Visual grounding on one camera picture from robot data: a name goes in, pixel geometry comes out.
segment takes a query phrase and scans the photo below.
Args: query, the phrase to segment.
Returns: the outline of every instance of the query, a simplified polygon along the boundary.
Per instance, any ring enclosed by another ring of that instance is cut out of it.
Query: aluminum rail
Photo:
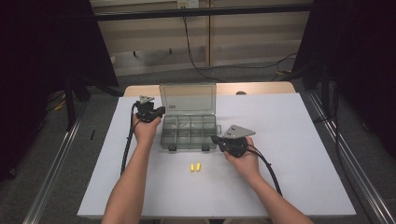
[[[321,106],[322,103],[319,100],[318,95],[315,93],[310,93],[310,99],[311,99],[312,103],[314,104],[316,110],[320,114],[320,116],[322,118],[326,118],[323,108]],[[325,124],[327,130],[329,131],[329,134],[332,137],[332,140],[334,140],[334,142],[335,142],[336,124],[333,121],[329,121],[329,120],[324,121],[324,124]],[[373,208],[379,221],[384,224],[396,223],[395,218],[393,217],[388,206],[384,202],[384,199],[381,197],[378,190],[376,190],[373,183],[367,177],[366,173],[364,173],[363,169],[359,165],[356,157],[353,155],[352,150],[350,149],[350,147],[347,144],[343,135],[341,135],[339,133],[338,137],[339,137],[339,149],[340,149],[341,156],[344,159],[350,172],[355,177],[356,182],[358,183],[359,187],[361,188],[361,191],[363,192],[367,201]]]
[[[66,133],[64,141],[59,148],[58,154],[56,155],[55,160],[53,161],[49,169],[47,177],[44,180],[40,191],[35,196],[35,200],[29,208],[23,224],[36,224],[40,220],[41,215],[44,212],[44,208],[46,207],[47,201],[50,198],[50,194],[52,193],[53,187],[55,186],[56,179],[62,170],[62,166],[67,156],[67,152],[69,151],[76,136],[79,124],[81,123],[81,118],[83,117],[86,108],[87,103],[82,104],[81,109],[78,113],[77,120],[71,127],[70,131]]]
[[[337,7],[336,4],[323,4],[315,8]],[[54,21],[123,21],[123,20],[140,20],[155,18],[173,18],[173,17],[197,17],[197,16],[218,16],[218,15],[236,15],[236,14],[258,14],[258,13],[279,13],[279,12],[301,12],[311,11],[314,4],[294,4],[294,5],[273,5],[262,7],[201,7],[186,9],[167,9],[154,11],[138,12],[109,12],[95,13],[94,15],[68,15],[52,17]]]

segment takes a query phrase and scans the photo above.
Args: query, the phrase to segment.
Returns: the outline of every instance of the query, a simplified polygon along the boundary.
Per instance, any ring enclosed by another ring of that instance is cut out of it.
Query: person's left hand
[[[161,118],[156,118],[151,123],[139,121],[134,114],[134,137],[137,144],[139,143],[152,143],[152,139],[157,133],[157,126],[161,123]]]

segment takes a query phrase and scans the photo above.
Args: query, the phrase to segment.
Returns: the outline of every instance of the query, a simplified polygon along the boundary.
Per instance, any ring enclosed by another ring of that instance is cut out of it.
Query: hand
[[[139,143],[152,143],[152,139],[157,133],[157,126],[161,123],[161,118],[156,118],[151,123],[139,121],[134,114],[134,137],[137,144]]]
[[[249,145],[253,145],[253,140],[250,137],[247,137],[247,143]],[[253,147],[247,147],[250,150],[255,150]],[[236,171],[247,181],[253,180],[257,177],[262,177],[259,170],[259,159],[257,155],[251,152],[245,152],[245,154],[236,158],[230,155],[228,152],[224,152],[224,156],[230,163],[233,164]]]

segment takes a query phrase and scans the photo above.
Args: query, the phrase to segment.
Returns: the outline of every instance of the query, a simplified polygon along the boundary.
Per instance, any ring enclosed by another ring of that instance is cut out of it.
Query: clear plastic box
[[[163,119],[163,149],[215,149],[211,135],[217,134],[216,85],[161,85],[166,113]]]

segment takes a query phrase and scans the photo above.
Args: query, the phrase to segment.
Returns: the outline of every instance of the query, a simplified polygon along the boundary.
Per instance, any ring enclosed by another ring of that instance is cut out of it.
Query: white table
[[[101,218],[120,177],[129,131],[131,106],[137,97],[120,98],[102,152],[78,216]],[[158,97],[155,105],[161,104]],[[298,93],[221,95],[217,122],[249,128],[255,146],[273,164],[284,197],[311,217],[340,217],[356,212],[334,170]],[[209,153],[163,150],[162,125],[150,153],[142,217],[268,217],[260,201],[219,150]],[[130,155],[135,140],[131,144]],[[200,162],[201,172],[190,172]],[[273,180],[261,162],[264,178]]]

